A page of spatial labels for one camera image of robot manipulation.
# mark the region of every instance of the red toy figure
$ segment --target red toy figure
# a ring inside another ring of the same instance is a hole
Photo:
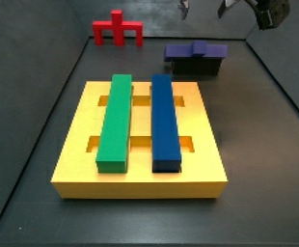
[[[135,42],[137,46],[143,45],[143,22],[141,21],[125,21],[123,11],[114,10],[111,12],[113,21],[95,21],[94,22],[94,43],[103,45],[103,30],[113,30],[114,32],[114,44],[123,46],[126,44],[125,31],[135,30]]]

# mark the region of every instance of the dark blue block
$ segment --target dark blue block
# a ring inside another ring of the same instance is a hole
[[[182,153],[171,78],[153,76],[153,172],[179,173]]]

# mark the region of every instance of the yellow block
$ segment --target yellow block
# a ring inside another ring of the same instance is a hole
[[[98,172],[95,156],[110,85],[110,82],[91,81],[83,92],[53,177],[61,197],[218,198],[227,177],[197,82],[173,83],[182,172],[153,173],[150,82],[133,82],[129,172]]]

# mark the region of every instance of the block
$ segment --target block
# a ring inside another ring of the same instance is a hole
[[[151,82],[133,82],[129,172],[98,172],[94,159],[110,88],[110,81],[87,82],[53,176],[61,197],[218,198],[229,181],[197,82],[173,82],[182,172],[153,173]]]
[[[131,130],[131,75],[115,74],[95,163],[101,173],[126,173]]]
[[[179,173],[182,153],[175,117],[171,77],[153,76],[153,172]]]
[[[141,21],[125,21],[123,11],[111,11],[111,21],[94,21],[94,43],[103,45],[103,30],[113,30],[114,43],[117,46],[126,45],[125,31],[135,31],[135,44],[143,45],[143,23]]]
[[[193,42],[193,57],[203,57],[206,55],[206,41]]]

